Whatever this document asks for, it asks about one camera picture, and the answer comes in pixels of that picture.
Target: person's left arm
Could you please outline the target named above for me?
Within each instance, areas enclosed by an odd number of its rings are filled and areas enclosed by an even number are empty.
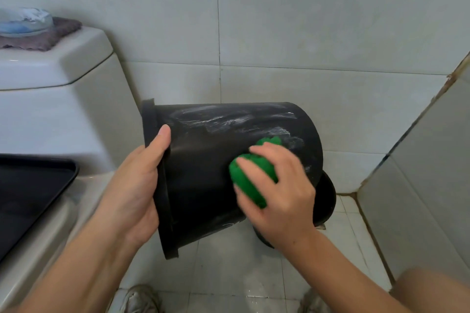
[[[90,221],[64,249],[17,313],[102,313],[132,258],[155,233],[156,166],[170,144],[163,126],[118,168]]]

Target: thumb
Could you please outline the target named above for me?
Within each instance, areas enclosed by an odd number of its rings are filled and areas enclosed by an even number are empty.
[[[260,227],[264,222],[263,211],[246,195],[234,185],[236,200],[240,209],[255,227]]]
[[[171,139],[170,127],[165,124],[160,128],[155,139],[142,152],[142,161],[146,166],[157,167],[163,157],[163,153],[170,146]]]

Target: person's left hand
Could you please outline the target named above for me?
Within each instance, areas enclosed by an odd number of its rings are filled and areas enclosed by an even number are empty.
[[[163,125],[147,148],[140,146],[126,157],[104,191],[94,217],[137,248],[158,228],[153,194],[157,165],[170,145],[171,131]]]

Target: toilet tank lid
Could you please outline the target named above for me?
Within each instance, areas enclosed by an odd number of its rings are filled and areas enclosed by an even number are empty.
[[[0,90],[69,84],[113,53],[104,31],[83,27],[49,51],[0,49]]]

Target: person's right arm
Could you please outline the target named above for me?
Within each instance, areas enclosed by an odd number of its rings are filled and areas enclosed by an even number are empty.
[[[266,199],[259,209],[235,187],[238,205],[267,241],[292,263],[304,279],[337,313],[411,313],[358,270],[315,229],[315,189],[302,163],[282,146],[264,143],[252,153],[275,167],[274,183],[258,166],[242,157],[237,163]]]

